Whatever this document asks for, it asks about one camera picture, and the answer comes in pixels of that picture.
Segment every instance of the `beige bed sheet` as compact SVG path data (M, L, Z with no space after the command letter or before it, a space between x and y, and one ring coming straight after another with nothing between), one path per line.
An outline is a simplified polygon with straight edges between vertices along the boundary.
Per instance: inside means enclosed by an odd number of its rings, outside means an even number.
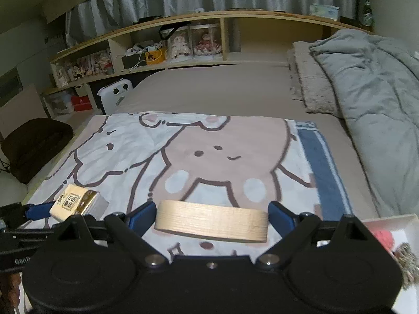
M357 153L339 119L306 113L301 101L291 99L290 84L286 67L243 64L160 71L143 80L116 112L191 112L314 121L329 144L355 215L361 219L378 217ZM81 145L104 118L94 116L67 150Z

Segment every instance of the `green bottle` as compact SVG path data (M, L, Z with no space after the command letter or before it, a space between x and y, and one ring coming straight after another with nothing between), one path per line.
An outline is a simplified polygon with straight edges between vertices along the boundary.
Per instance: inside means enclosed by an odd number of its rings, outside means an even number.
M367 27L372 25L372 9L371 9L370 0L365 0L364 13L362 16L362 24Z

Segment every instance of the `gray comforter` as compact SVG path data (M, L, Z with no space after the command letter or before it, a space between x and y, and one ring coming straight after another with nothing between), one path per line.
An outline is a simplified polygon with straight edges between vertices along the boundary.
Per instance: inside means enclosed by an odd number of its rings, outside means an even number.
M310 50L334 86L380 215L419 214L419 61L395 39L357 30Z

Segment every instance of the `screw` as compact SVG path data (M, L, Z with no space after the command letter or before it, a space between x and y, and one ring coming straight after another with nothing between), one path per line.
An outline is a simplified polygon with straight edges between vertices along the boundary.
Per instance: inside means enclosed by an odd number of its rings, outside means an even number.
M158 267L166 261L166 259L159 254L148 255L144 260L150 268Z
M218 267L218 264L215 263L215 262L208 262L207 267L210 268L210 269L215 269L215 268Z
M275 265L279 263L279 256L275 254L263 254L259 257L259 261L264 265Z

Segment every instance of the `brown cushion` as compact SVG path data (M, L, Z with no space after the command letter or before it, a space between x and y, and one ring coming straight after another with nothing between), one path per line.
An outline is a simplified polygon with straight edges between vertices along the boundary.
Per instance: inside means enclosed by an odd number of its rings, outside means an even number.
M70 125L48 118L33 119L19 126L2 143L10 171L20 182L29 181L73 137Z

